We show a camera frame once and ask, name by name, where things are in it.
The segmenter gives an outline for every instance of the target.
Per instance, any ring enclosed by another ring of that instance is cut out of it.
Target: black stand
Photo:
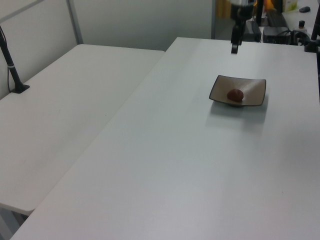
[[[259,27],[268,27],[269,26],[268,20],[266,18],[262,18],[262,11],[264,8],[264,0],[257,0],[256,2],[257,2],[257,4],[256,4],[255,21]]]
[[[310,42],[308,42],[308,44],[304,46],[305,52],[308,52],[308,53],[318,52],[318,47],[320,47],[320,41],[317,40],[318,36],[320,36],[320,5],[318,7],[318,12],[316,13],[316,18],[314,21]]]
[[[230,17],[235,20],[231,35],[231,53],[238,53],[238,46],[242,44],[247,20],[252,18],[253,5],[238,6],[231,4]]]
[[[16,67],[15,67],[14,62],[11,58],[10,53],[9,53],[8,46],[7,46],[7,43],[5,41],[5,37],[3,36],[2,32],[0,35],[0,47],[1,47],[1,50],[3,53],[3,56],[5,58],[5,61],[8,65],[8,68],[10,70],[10,73],[12,75],[13,81],[15,83],[15,89],[13,89],[11,92],[16,93],[16,94],[20,94],[20,93],[24,92],[25,90],[27,90],[28,88],[30,88],[30,86],[24,85],[20,81],[19,75],[17,73]]]

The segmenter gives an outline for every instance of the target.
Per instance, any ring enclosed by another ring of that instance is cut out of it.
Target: small red object
[[[241,90],[234,88],[226,94],[226,97],[232,101],[240,103],[244,98],[244,93]]]

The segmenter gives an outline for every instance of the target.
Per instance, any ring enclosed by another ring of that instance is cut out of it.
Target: square plate
[[[266,95],[267,81],[265,79],[247,79],[219,75],[210,92],[209,98],[213,101],[225,103],[235,107],[261,106]],[[243,92],[242,102],[232,101],[227,98],[227,93],[232,89]]]

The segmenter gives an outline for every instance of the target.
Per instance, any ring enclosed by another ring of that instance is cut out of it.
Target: desk
[[[78,45],[0,101],[0,207],[29,215],[164,52]]]
[[[178,38],[12,240],[318,240],[316,55],[230,51]],[[211,101],[219,74],[265,78],[263,105]]]
[[[300,8],[306,6],[310,7],[310,12],[299,12]],[[304,26],[307,28],[308,33],[311,35],[312,30],[314,29],[318,7],[319,4],[317,0],[299,0],[296,10],[283,12],[282,15],[285,18],[290,30],[293,30],[294,27],[298,27],[300,20],[305,21]]]

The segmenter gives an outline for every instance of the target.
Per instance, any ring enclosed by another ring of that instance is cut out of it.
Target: black device
[[[309,6],[304,6],[302,8],[299,9],[299,12],[300,13],[307,13],[307,12],[310,12],[310,7]]]
[[[244,0],[240,5],[235,5],[231,2],[230,17],[235,20],[235,25],[232,28],[231,35],[232,54],[237,54],[238,47],[242,44],[246,22],[252,18],[254,2],[254,0]]]
[[[257,0],[255,21],[259,26],[263,26],[262,25],[262,11],[263,11],[263,8],[264,8],[264,0]]]
[[[267,44],[289,44],[291,39],[287,27],[265,26],[263,29],[263,42]]]
[[[267,10],[266,16],[267,16],[270,27],[288,28],[288,24],[287,24],[284,16],[278,10],[276,10],[276,9]]]
[[[257,43],[261,41],[261,31],[256,21],[247,21],[245,23],[243,41]]]
[[[7,45],[7,41],[6,41],[5,35],[4,35],[1,27],[0,27],[0,47],[1,47],[1,50],[2,50],[2,53],[3,53],[3,56],[5,58],[7,67],[10,70],[10,73],[12,75],[12,78],[13,78],[13,81],[14,81],[14,84],[15,84],[15,88],[11,92],[12,93],[16,93],[16,94],[21,94],[25,90],[30,88],[30,86],[24,85],[20,81],[18,72],[16,70],[16,67],[14,65],[14,62],[13,62],[13,60],[11,58],[11,55],[10,55],[10,52],[9,52],[9,49],[8,49],[8,45]]]
[[[284,6],[284,3],[283,3],[283,0],[272,0],[272,3],[273,3],[273,7],[274,9],[282,14],[283,13],[283,6]]]
[[[320,46],[320,41],[317,40],[318,36],[320,36],[320,5],[316,13],[311,39],[307,42],[306,46],[304,46],[305,52],[318,53],[318,47]]]

